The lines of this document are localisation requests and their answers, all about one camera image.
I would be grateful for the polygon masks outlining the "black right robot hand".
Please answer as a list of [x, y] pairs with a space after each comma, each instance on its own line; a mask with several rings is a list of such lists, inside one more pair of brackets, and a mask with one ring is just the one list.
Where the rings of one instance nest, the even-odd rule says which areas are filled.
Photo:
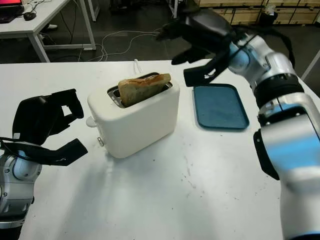
[[171, 61], [172, 65], [180, 65], [228, 51], [235, 37], [235, 31], [225, 18], [212, 10], [200, 9], [183, 13], [165, 24], [156, 39], [165, 41], [182, 38], [190, 44], [189, 49], [179, 53]]

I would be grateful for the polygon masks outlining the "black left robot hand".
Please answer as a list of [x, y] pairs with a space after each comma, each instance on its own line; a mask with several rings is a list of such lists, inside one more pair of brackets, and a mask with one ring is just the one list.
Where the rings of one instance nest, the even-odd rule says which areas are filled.
[[84, 112], [76, 90], [68, 89], [21, 101], [12, 124], [12, 138], [42, 145], [49, 136], [70, 127]]

